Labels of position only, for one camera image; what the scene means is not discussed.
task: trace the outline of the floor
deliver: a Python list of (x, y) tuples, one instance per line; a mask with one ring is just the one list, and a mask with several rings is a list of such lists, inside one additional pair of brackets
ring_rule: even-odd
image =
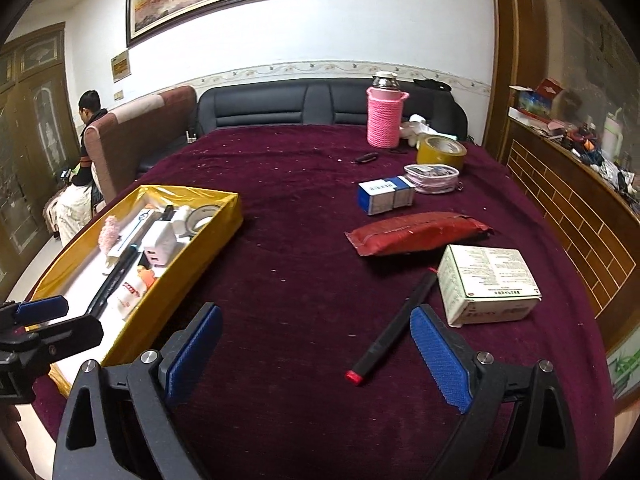
[[(23, 301), (42, 273), (62, 250), (60, 241), (52, 238), (34, 258), (27, 270), (16, 283), (9, 295), (10, 300)], [(36, 473), (44, 480), (50, 480), (53, 472), (53, 457), (56, 445), (44, 429), (31, 406), (19, 406), (22, 422), (20, 426), (27, 439), (27, 449)], [(617, 455), (624, 441), (631, 433), (640, 415), (640, 402), (616, 417), (613, 457)]]

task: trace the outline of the red snack package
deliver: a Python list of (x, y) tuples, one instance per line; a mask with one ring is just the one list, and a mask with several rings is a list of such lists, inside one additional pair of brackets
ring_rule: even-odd
[(360, 256), (429, 251), (492, 229), (453, 212), (418, 213), (374, 222), (345, 233)]

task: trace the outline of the pink knitted cover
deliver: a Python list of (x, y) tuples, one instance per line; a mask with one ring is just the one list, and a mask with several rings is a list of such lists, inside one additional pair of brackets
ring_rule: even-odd
[(367, 140), (376, 148), (394, 148), (400, 143), (400, 123), (404, 100), (407, 92), (389, 92), (393, 100), (378, 99), (371, 96), (374, 88), (367, 88), (369, 96), (369, 119), (367, 121)]

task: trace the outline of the red tip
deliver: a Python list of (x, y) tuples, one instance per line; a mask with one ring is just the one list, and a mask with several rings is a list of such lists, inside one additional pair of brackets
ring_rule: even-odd
[(360, 375), (358, 375), (353, 370), (349, 370), (347, 373), (345, 373), (344, 377), (347, 380), (351, 381), (356, 386), (358, 386), (358, 384), (360, 384), (362, 382), (362, 379), (363, 379)]

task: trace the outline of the yellow tray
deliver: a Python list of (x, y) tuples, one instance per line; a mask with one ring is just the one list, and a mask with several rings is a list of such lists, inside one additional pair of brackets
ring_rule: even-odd
[[(157, 206), (173, 204), (176, 208), (182, 205), (197, 208), (215, 204), (220, 206), (220, 211), (180, 251), (145, 294), (124, 322), (124, 328), (120, 330), (104, 359), (98, 359), (102, 366), (130, 363), (150, 347), (191, 287), (242, 224), (240, 197), (236, 193), (182, 186), (141, 186), (113, 206), (106, 216), (114, 215), (123, 221), (131, 216), (134, 209), (140, 208), (141, 202)], [(32, 300), (56, 296), (65, 290), (78, 275), (77, 269), (82, 267), (78, 262), (95, 257), (103, 224), (102, 220), (96, 222), (65, 248), (41, 277)], [(69, 317), (74, 315), (77, 313), (70, 312)], [(65, 376), (57, 365), (51, 367), (49, 375), (60, 392), (68, 396), (75, 375), (71, 378), (67, 373)]]

